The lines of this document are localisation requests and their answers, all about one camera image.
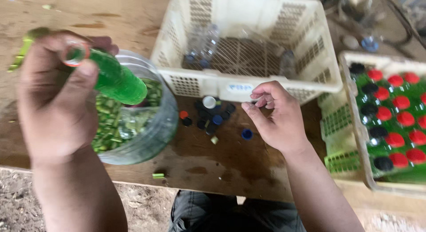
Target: bottle opening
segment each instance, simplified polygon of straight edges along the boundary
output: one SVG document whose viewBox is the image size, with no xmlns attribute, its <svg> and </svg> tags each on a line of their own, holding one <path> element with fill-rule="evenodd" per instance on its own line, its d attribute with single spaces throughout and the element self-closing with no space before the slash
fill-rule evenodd
<svg viewBox="0 0 426 232">
<path fill-rule="evenodd" d="M 82 42 L 73 42 L 61 52 L 62 62 L 70 67 L 80 66 L 83 59 L 90 55 L 89 45 Z"/>
</svg>

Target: left hand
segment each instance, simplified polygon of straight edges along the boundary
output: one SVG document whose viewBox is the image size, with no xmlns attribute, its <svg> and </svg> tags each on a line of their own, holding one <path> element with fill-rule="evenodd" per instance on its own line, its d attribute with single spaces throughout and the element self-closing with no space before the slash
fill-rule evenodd
<svg viewBox="0 0 426 232">
<path fill-rule="evenodd" d="M 29 155 L 32 160 L 61 162 L 79 148 L 90 146 L 98 127 L 93 87 L 98 66 L 83 60 L 68 77 L 58 53 L 73 40 L 102 48 L 112 55 L 118 47 L 110 37 L 85 38 L 61 31 L 37 39 L 22 66 L 18 88 L 18 113 Z"/>
</svg>

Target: wooden board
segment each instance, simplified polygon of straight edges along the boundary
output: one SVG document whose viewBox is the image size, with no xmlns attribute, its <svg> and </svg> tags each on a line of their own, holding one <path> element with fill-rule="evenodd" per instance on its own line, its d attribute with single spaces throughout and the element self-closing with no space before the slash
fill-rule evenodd
<svg viewBox="0 0 426 232">
<path fill-rule="evenodd" d="M 177 97 L 180 110 L 193 119 L 192 126 L 179 123 L 170 144 L 155 158 L 136 165 L 105 164 L 112 180 L 151 186 L 205 191 L 225 195 L 241 195 L 276 201 L 291 201 L 290 185 L 283 155 L 268 146 L 258 134 L 252 120 L 236 103 L 236 111 L 219 126 L 214 145 L 205 131 L 195 124 L 196 98 Z M 316 150 L 325 155 L 325 144 L 320 133 L 320 109 L 316 100 L 302 107 L 307 136 Z M 15 103 L 0 121 L 0 138 L 6 145 L 1 149 L 0 164 L 29 168 L 29 159 L 17 122 Z M 265 114 L 271 110 L 262 110 Z M 253 139 L 242 139 L 242 129 L 253 131 Z M 165 173 L 165 180 L 152 179 L 152 173 Z"/>
</svg>

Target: white plastic crate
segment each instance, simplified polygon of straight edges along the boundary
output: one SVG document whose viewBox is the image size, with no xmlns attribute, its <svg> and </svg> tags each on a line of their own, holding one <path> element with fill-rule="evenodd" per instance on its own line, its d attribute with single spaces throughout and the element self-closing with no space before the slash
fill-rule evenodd
<svg viewBox="0 0 426 232">
<path fill-rule="evenodd" d="M 418 75 L 426 75 L 426 63 L 411 61 L 406 58 L 385 55 L 371 55 L 365 53 L 343 52 L 339 55 L 339 62 L 343 70 L 343 89 L 340 93 L 324 95 L 319 98 L 318 105 L 322 110 L 321 132 L 322 138 L 327 144 L 327 159 L 345 156 L 354 151 L 358 151 L 359 160 L 363 169 L 363 180 L 372 190 L 389 191 L 409 196 L 426 195 L 426 185 L 412 185 L 402 183 L 376 182 L 373 179 L 369 154 L 366 142 L 369 141 L 367 128 L 362 124 L 358 106 L 355 100 L 358 94 L 355 82 L 350 78 L 349 66 L 353 62 L 362 63 L 366 66 L 381 70 L 384 78 L 404 71 L 412 71 Z M 352 162 L 356 162 L 355 156 L 351 157 Z M 349 166 L 350 161 L 345 160 L 345 166 Z M 346 170 L 336 170 L 340 165 L 335 164 L 327 168 L 332 172 L 334 178 L 344 178 L 346 180 L 359 179 L 359 173 L 347 173 Z"/>
<path fill-rule="evenodd" d="M 209 23 L 218 25 L 221 38 L 211 61 L 214 69 L 184 69 L 188 33 Z M 293 50 L 296 79 L 277 76 L 279 58 L 266 47 L 238 38 L 247 27 Z M 304 104 L 342 88 L 318 0 L 171 0 L 151 60 L 176 95 L 250 101 L 258 84 L 277 80 Z"/>
</svg>

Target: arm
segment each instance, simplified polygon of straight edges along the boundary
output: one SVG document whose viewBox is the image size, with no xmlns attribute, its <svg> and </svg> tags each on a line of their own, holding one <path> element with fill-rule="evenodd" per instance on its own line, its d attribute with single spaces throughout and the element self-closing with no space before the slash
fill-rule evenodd
<svg viewBox="0 0 426 232">
<path fill-rule="evenodd" d="M 93 87 L 98 66 L 84 60 L 64 86 L 58 58 L 68 41 L 116 54 L 108 37 L 60 32 L 35 41 L 25 58 L 18 113 L 48 231 L 127 231 L 123 205 L 90 143 L 96 134 Z"/>
<path fill-rule="evenodd" d="M 263 140 L 280 150 L 287 161 L 291 192 L 308 231 L 364 231 L 356 214 L 307 140 L 298 101 L 279 82 L 253 90 L 253 105 L 242 103 Z M 259 107 L 274 109 L 265 118 Z"/>
</svg>

